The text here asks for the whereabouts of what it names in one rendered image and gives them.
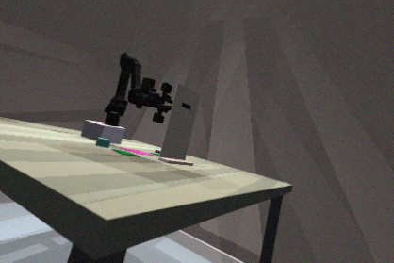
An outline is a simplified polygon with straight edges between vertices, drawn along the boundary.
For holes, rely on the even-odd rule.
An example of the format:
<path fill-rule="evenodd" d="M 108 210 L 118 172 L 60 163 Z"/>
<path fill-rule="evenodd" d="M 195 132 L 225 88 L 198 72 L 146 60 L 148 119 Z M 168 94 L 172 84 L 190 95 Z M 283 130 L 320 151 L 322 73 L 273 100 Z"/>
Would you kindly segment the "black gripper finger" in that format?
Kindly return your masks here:
<path fill-rule="evenodd" d="M 168 103 L 173 103 L 173 100 L 171 99 L 171 96 L 169 96 L 168 94 L 164 94 L 164 98 L 163 100 L 167 101 Z"/>
<path fill-rule="evenodd" d="M 161 105 L 160 110 L 167 113 L 169 110 L 172 110 L 172 106 Z"/>

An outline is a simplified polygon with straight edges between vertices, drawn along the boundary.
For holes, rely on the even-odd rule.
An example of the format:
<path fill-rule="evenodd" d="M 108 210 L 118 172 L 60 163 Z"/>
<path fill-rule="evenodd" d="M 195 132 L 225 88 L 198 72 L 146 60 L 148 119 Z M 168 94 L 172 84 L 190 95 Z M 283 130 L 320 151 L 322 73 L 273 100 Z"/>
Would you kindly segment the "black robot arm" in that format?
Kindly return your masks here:
<path fill-rule="evenodd" d="M 138 60 L 129 55 L 122 54 L 120 56 L 121 77 L 117 89 L 116 96 L 110 100 L 105 107 L 106 119 L 103 124 L 110 126 L 119 126 L 120 117 L 124 115 L 128 102 L 135 104 L 137 108 L 148 105 L 157 107 L 156 99 L 160 95 L 154 89 L 155 80 L 144 77 L 141 85 L 141 64 Z M 128 92 L 128 101 L 125 99 L 129 78 L 131 75 L 131 90 Z M 147 99 L 148 97 L 148 99 Z M 148 107 L 148 106 L 147 106 Z M 117 113 L 112 113 L 112 112 Z M 119 116 L 120 115 L 120 116 Z"/>

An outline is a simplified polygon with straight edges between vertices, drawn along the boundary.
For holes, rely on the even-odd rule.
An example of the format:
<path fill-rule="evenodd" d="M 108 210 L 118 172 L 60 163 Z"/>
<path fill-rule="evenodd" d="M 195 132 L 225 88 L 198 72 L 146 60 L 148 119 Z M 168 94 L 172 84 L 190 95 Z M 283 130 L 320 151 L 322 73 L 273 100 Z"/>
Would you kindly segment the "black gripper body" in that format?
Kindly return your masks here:
<path fill-rule="evenodd" d="M 158 96 L 156 99 L 157 107 L 155 107 L 155 108 L 157 108 L 158 112 L 154 114 L 154 118 L 153 118 L 153 121 L 156 123 L 163 123 L 163 121 L 164 121 L 164 116 L 161 115 L 163 111 L 161 111 L 160 109 L 161 109 L 161 105 L 165 104 L 165 100 L 163 100 L 164 94 L 167 94 L 167 93 L 170 94 L 172 92 L 172 86 L 169 83 L 164 82 L 164 83 L 162 83 L 160 90 L 162 90 L 163 93 L 162 93 L 162 97 Z M 146 104 L 148 107 L 153 107 L 151 105 L 148 105 L 147 100 L 146 100 Z"/>

